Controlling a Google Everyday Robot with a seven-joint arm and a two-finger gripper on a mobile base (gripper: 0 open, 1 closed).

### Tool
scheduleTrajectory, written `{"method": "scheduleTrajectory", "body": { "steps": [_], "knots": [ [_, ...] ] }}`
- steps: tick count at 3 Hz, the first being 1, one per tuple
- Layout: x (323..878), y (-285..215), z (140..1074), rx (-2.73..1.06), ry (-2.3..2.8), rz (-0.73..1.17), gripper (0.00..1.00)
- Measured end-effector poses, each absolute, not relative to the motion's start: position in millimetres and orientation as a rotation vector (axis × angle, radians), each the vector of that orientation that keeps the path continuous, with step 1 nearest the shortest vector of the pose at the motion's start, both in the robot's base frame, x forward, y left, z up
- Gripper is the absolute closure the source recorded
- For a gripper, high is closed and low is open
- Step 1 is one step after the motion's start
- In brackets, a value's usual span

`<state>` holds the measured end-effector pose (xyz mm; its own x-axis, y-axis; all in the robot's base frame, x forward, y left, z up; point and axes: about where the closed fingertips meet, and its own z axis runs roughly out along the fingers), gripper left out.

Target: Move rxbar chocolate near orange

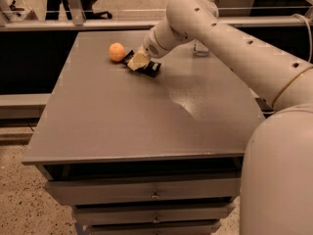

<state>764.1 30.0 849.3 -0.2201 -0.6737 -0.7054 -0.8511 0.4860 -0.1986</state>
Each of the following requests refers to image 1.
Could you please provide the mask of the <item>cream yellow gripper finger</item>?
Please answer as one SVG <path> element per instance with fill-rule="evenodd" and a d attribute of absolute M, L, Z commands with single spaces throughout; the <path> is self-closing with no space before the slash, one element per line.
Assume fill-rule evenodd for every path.
<path fill-rule="evenodd" d="M 145 67 L 150 62 L 150 56 L 145 51 L 137 51 L 134 54 L 130 55 L 130 59 L 127 63 L 127 66 L 136 71 L 142 67 Z"/>

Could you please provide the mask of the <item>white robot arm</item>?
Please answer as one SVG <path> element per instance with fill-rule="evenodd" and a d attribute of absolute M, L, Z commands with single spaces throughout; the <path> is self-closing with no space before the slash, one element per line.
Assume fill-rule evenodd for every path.
<path fill-rule="evenodd" d="M 200 41 L 272 110 L 246 145 L 241 235 L 313 235 L 313 67 L 215 16 L 209 0 L 170 0 L 128 66 Z"/>

